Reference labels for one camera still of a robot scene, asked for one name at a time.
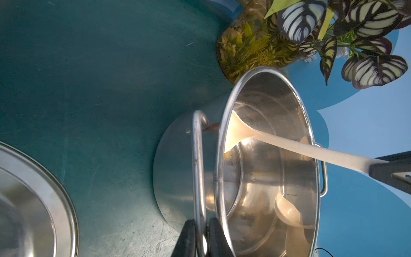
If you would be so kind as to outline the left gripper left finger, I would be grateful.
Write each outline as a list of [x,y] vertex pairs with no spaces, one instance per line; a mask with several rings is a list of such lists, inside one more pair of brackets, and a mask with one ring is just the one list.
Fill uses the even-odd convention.
[[171,257],[195,257],[196,227],[195,220],[187,220],[179,235]]

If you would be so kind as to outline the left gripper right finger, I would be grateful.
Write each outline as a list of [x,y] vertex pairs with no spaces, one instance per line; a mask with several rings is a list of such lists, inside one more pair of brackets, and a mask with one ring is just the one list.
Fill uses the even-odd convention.
[[218,218],[211,218],[208,225],[210,257],[234,257]]

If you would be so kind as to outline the potted artificial plant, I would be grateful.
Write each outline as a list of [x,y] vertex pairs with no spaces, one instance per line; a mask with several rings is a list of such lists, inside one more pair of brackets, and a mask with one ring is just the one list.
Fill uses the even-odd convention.
[[384,86],[408,70],[386,37],[411,23],[410,1],[247,1],[217,42],[225,76],[237,82],[258,66],[278,69],[320,56],[329,80],[338,50],[341,76],[358,90]]

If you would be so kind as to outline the stainless steel pot lid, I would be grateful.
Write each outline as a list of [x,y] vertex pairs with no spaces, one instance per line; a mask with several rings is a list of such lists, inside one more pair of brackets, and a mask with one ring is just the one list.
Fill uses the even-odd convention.
[[27,154],[1,143],[1,256],[76,257],[79,227],[62,184]]

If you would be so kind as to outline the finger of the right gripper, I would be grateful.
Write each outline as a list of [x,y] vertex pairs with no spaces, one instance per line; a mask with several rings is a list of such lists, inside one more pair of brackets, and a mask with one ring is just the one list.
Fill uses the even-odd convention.
[[411,193],[411,152],[378,157],[386,161],[370,166],[369,176],[404,193]]

